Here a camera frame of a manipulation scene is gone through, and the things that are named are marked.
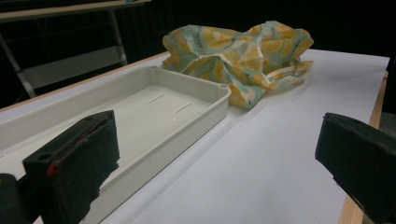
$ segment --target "crumpled plastic bag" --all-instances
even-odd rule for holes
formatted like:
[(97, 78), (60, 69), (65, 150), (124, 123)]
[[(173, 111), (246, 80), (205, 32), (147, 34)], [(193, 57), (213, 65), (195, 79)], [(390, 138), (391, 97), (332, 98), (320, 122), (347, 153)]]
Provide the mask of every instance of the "crumpled plastic bag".
[(229, 103), (252, 108), (265, 92), (304, 81), (313, 61), (300, 55), (313, 43), (306, 30), (277, 21), (244, 33), (187, 25), (163, 37), (170, 56), (162, 68), (228, 84)]

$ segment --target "metal bar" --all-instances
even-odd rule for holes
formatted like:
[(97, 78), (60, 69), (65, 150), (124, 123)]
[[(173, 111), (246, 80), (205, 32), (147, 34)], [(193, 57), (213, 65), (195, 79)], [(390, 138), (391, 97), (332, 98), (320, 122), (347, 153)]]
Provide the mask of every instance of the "metal bar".
[(116, 40), (116, 46), (117, 46), (117, 52), (120, 57), (120, 63), (122, 66), (125, 66), (128, 64), (126, 60), (126, 55), (125, 55), (125, 50), (122, 44), (121, 36), (120, 36), (120, 31), (119, 31), (119, 26), (117, 24), (117, 19), (116, 15), (114, 13), (114, 10), (109, 10), (108, 11), (108, 16), (110, 17), (111, 20), (111, 27), (113, 28), (113, 35)]
[(103, 11), (115, 8), (138, 7), (143, 6), (145, 3), (150, 1), (151, 0), (138, 0), (132, 3), (126, 3), (125, 0), (119, 0), (102, 3), (74, 5), (70, 7), (47, 7), (24, 11), (3, 12), (0, 13), (0, 23), (11, 21), (26, 21), (45, 17), (58, 17), (78, 13)]
[(97, 24), (97, 25), (84, 26), (84, 27), (80, 27), (80, 28), (62, 30), (62, 31), (57, 31), (57, 32), (52, 32), (52, 33), (45, 33), (45, 34), (40, 34), (40, 35), (28, 35), (28, 36), (19, 37), (19, 38), (8, 39), (7, 42), (10, 43), (13, 41), (22, 41), (22, 40), (26, 40), (26, 39), (30, 39), (30, 38), (37, 38), (37, 37), (49, 36), (49, 35), (61, 35), (61, 34), (69, 33), (69, 32), (77, 32), (77, 31), (93, 29), (93, 28), (97, 28), (97, 27), (104, 27), (104, 26), (108, 26), (108, 25), (111, 25), (111, 23), (105, 22), (105, 23), (101, 23), (101, 24)]
[(15, 59), (14, 55), (11, 52), (11, 49), (9, 49), (8, 44), (6, 40), (3, 38), (3, 36), (0, 33), (0, 45), (3, 48), (4, 52), (6, 53), (9, 61), (12, 64), (12, 67), (15, 70), (15, 73), (17, 74), (18, 78), (20, 79), (20, 82), (22, 83), (23, 87), (25, 88), (26, 92), (29, 94), (30, 98), (36, 97), (35, 91), (33, 90), (32, 85), (30, 82), (26, 79), (24, 73), (22, 72), (20, 66), (17, 63), (17, 60)]
[(119, 62), (117, 48), (112, 46), (56, 62), (25, 68), (24, 74), (29, 83), (38, 89)]

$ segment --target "printed pattern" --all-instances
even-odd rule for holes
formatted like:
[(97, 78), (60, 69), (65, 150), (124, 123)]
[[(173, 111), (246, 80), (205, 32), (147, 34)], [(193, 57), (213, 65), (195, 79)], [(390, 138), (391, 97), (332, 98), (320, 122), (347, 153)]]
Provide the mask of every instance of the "printed pattern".
[(277, 21), (244, 33), (187, 25), (163, 37), (170, 56), (162, 68), (228, 84), (230, 104), (252, 108), (265, 92), (304, 81), (313, 62), (300, 56), (313, 43), (306, 30)]

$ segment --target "white surface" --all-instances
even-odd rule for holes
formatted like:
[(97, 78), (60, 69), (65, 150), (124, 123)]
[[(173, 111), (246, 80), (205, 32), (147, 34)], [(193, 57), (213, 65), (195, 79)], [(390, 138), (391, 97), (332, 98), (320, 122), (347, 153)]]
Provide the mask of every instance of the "white surface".
[[(322, 117), (368, 122), (389, 59), (312, 49), (302, 58), (314, 60), (303, 85), (268, 91), (250, 111), (230, 106), (103, 223), (337, 223), (346, 195), (315, 160)], [(0, 122), (70, 91), (6, 111)]]

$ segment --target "wooden table edge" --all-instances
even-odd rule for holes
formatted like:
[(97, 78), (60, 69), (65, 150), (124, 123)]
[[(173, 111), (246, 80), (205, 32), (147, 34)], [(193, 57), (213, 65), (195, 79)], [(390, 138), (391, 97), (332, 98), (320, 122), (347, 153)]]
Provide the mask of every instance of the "wooden table edge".
[[(379, 121), (381, 120), (382, 104), (384, 102), (387, 79), (388, 79), (388, 72), (385, 72), (385, 75), (382, 79), (381, 87), (379, 89), (378, 95), (376, 96), (375, 106), (373, 108), (373, 112), (369, 121), (370, 126), (376, 129), (378, 129)], [(361, 224), (363, 221), (363, 216), (364, 214), (361, 211), (361, 209), (347, 195), (344, 201), (341, 215), (338, 219), (338, 224)]]
[(89, 4), (73, 5), (68, 7), (44, 7), (21, 11), (10, 11), (0, 13), (0, 23), (11, 21), (24, 21), (44, 17), (64, 16), (70, 14), (87, 13), (92, 11), (110, 10), (123, 7), (142, 6), (151, 0), (136, 0), (127, 3), (125, 0), (107, 1)]

